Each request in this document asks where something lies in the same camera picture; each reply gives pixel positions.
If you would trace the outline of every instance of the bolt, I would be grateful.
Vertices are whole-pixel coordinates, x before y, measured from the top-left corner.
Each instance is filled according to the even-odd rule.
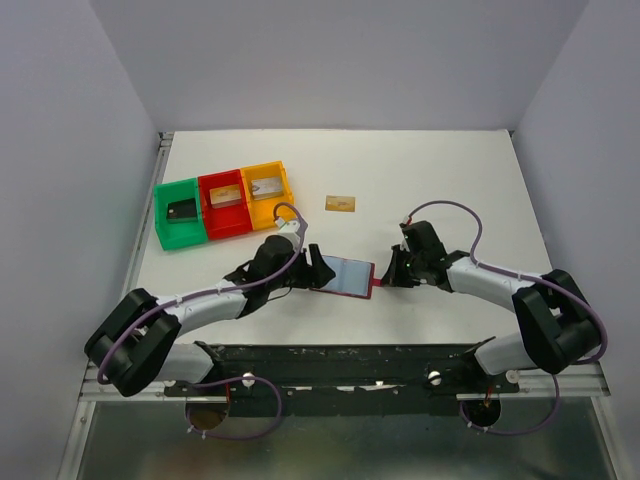
[[[506,377],[507,382],[514,385],[520,381],[520,373],[517,370],[508,370]]]
[[[442,383],[442,376],[440,375],[440,372],[438,372],[437,370],[433,370],[432,372],[429,372],[427,379],[429,380],[429,383],[435,387],[437,387]]]

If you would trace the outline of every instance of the purple cable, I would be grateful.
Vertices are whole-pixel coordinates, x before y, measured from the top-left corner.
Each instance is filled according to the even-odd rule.
[[[276,213],[278,212],[278,208],[280,208],[281,206],[286,206],[290,208],[296,214],[298,218],[298,222],[300,222],[300,230],[299,230],[300,243],[298,245],[298,248],[294,252],[293,256],[287,261],[287,263],[285,263],[282,266],[280,270],[256,282],[246,283],[244,285],[234,285],[233,287],[225,287],[225,288],[221,288],[220,290],[218,290],[217,288],[210,288],[208,290],[193,292],[193,293],[190,293],[189,295],[185,295],[184,297],[182,297],[182,302],[188,302],[189,300],[194,300],[196,298],[206,297],[208,295],[219,295],[221,293],[233,292],[236,290],[250,290],[252,288],[255,288],[260,285],[264,285],[267,282],[270,282],[274,278],[282,275],[291,265],[293,265],[293,262],[296,261],[296,259],[300,256],[300,253],[302,252],[302,246],[304,244],[304,236],[307,231],[307,228],[309,227],[309,224],[304,220],[304,218],[302,217],[298,209],[287,202],[280,202],[276,204],[275,207],[273,207],[274,220],[277,218]],[[118,348],[120,348],[124,343],[124,341],[127,338],[129,338],[129,335],[131,335],[136,328],[140,327],[141,325],[144,324],[144,322],[149,320],[149,318],[152,318],[156,313],[164,310],[165,308],[173,307],[177,303],[178,303],[177,300],[170,300],[166,303],[153,307],[148,312],[140,315],[140,317],[138,317],[131,325],[129,325],[129,327],[122,333],[122,335],[120,335],[120,337],[118,337],[118,339],[113,343],[113,345],[111,346],[107,354],[102,359],[102,362],[100,363],[100,367],[98,368],[98,383],[102,385],[107,385],[109,383],[109,380],[105,376],[107,365],[109,365],[109,362],[113,358]]]
[[[258,433],[252,433],[249,435],[225,435],[222,433],[213,433],[213,432],[209,432],[209,431],[202,431],[197,429],[196,427],[193,426],[193,423],[191,422],[191,413],[189,412],[188,407],[185,410],[185,417],[187,418],[187,421],[189,422],[189,425],[191,426],[190,428],[193,429],[193,431],[195,431],[196,433],[199,433],[200,435],[204,434],[205,436],[209,437],[209,438],[218,438],[220,440],[255,440],[257,438],[261,438],[264,437],[265,435],[268,435],[269,433],[271,433],[272,431],[274,431],[278,426],[280,426],[280,423],[282,423],[282,397],[280,396],[280,392],[278,391],[278,387],[276,387],[273,383],[271,383],[269,380],[267,380],[266,378],[261,378],[261,377],[233,377],[233,378],[227,378],[225,380],[219,380],[217,382],[211,382],[211,383],[201,383],[198,385],[193,385],[194,388],[213,388],[213,387],[219,387],[221,385],[227,385],[229,383],[235,383],[235,382],[242,382],[242,381],[247,381],[247,380],[255,380],[256,382],[260,382],[260,383],[264,383],[265,385],[267,385],[275,394],[276,396],[276,401],[278,402],[278,409],[276,411],[276,416],[273,419],[273,422],[271,422],[269,424],[269,426],[267,428],[265,428],[264,430],[258,432]]]
[[[573,302],[577,303],[582,308],[584,308],[589,313],[594,325],[598,329],[598,333],[600,334],[600,348],[592,357],[585,358],[583,360],[578,360],[577,362],[574,363],[574,365],[586,365],[588,363],[597,362],[602,358],[602,356],[604,355],[604,352],[607,351],[607,347],[609,345],[609,336],[607,334],[607,329],[605,328],[604,323],[600,318],[600,315],[598,315],[596,311],[587,302],[577,297],[570,291],[562,287],[559,287],[558,285],[555,285],[543,278],[533,277],[531,275],[524,275],[524,274],[521,275],[511,270],[506,270],[504,268],[495,267],[493,265],[487,265],[486,263],[480,262],[476,258],[476,248],[478,247],[478,243],[480,243],[480,238],[482,237],[482,232],[483,232],[482,220],[480,219],[480,216],[476,212],[471,210],[466,205],[463,205],[462,203],[454,202],[452,200],[433,200],[431,202],[423,203],[422,205],[414,208],[413,211],[409,214],[409,218],[412,218],[413,215],[419,210],[422,210],[423,208],[429,207],[431,205],[453,205],[454,207],[461,208],[466,212],[470,213],[471,216],[473,216],[473,218],[476,220],[476,223],[478,224],[478,233],[476,234],[476,238],[473,240],[473,243],[471,244],[471,249],[469,250],[469,256],[471,258],[471,261],[475,263],[477,267],[482,268],[484,270],[488,270],[493,273],[498,273],[500,275],[506,275],[507,277],[518,278],[518,279],[526,280],[528,282],[533,282],[533,283],[539,283],[540,285],[544,285],[545,287],[564,295],[565,297],[569,298],[570,300],[572,300]]]
[[[556,398],[553,403],[553,408],[551,409],[551,413],[547,415],[547,418],[545,418],[542,422],[540,422],[535,427],[527,428],[525,430],[514,430],[514,431],[495,430],[495,429],[481,427],[479,425],[476,425],[475,423],[472,423],[471,420],[469,420],[469,417],[467,416],[467,412],[465,410],[464,402],[460,402],[460,416],[462,417],[462,419],[464,420],[464,422],[467,424],[469,428],[473,428],[474,430],[488,433],[490,435],[499,435],[502,437],[517,437],[519,435],[528,435],[529,433],[535,433],[538,430],[542,430],[544,427],[549,425],[556,418],[556,415],[558,414],[558,410],[560,409],[560,385],[558,385],[558,379],[556,378],[555,375],[551,375],[551,378],[553,379],[553,385],[556,387]]]

